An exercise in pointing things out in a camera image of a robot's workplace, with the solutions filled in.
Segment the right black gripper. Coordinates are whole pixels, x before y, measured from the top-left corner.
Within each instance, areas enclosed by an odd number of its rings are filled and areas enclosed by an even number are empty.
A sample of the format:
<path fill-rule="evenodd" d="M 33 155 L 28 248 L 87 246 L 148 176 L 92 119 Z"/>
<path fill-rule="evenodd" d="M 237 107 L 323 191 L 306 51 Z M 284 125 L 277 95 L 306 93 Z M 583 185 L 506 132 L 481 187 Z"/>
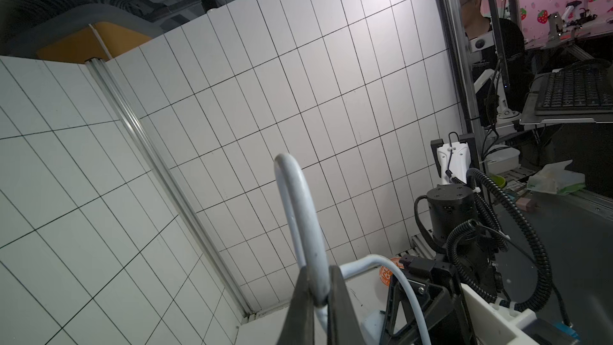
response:
<path fill-rule="evenodd" d="M 400 270 L 417 298 L 432 344 L 475 344 L 477 336 L 469 317 L 456 268 L 448 263 L 405 255 Z M 413 305 L 397 276 L 391 276 L 379 338 L 381 344 L 422 344 Z"/>

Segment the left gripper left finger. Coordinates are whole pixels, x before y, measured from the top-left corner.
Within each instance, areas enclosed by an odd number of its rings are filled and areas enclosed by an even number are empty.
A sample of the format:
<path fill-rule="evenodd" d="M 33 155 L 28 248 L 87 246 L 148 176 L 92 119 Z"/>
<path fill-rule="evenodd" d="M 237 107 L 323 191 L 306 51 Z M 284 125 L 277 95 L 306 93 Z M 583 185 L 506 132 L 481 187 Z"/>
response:
<path fill-rule="evenodd" d="M 307 268 L 300 269 L 277 345 L 314 344 L 314 302 Z"/>

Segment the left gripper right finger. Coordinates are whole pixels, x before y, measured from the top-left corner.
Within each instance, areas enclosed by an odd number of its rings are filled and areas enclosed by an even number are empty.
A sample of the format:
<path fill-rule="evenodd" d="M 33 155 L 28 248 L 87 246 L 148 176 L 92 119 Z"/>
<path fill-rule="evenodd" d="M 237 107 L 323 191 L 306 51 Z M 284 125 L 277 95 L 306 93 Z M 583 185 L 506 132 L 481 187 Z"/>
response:
<path fill-rule="evenodd" d="M 354 312 L 350 294 L 341 270 L 329 267 L 330 292 L 327 297 L 327 343 L 340 345 L 365 345 L 359 321 Z"/>

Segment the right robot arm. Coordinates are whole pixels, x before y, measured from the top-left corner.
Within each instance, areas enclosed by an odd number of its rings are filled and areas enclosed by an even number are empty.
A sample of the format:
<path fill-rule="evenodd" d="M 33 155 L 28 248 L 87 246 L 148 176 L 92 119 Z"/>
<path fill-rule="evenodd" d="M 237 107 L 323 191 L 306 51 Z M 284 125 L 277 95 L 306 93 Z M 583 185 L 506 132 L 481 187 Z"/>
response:
<path fill-rule="evenodd" d="M 501 344 L 520 336 L 537 344 L 579 343 L 564 305 L 558 324 L 536 318 L 551 297 L 560 296 L 549 256 L 522 211 L 473 167 L 473 136 L 450 134 L 447 142 L 432 141 L 431 149 L 442 182 L 422 196 L 431 227 L 421 227 L 420 233 L 434 255 L 399 260 L 402 275 L 389 277 L 380 343 L 422 343 L 418 315 L 424 317 L 432 344 Z M 537 277 L 526 300 L 510 298 L 497 269 L 496 255 L 508 251 L 512 241 L 487 196 L 504 207 L 528 242 L 524 255 Z"/>

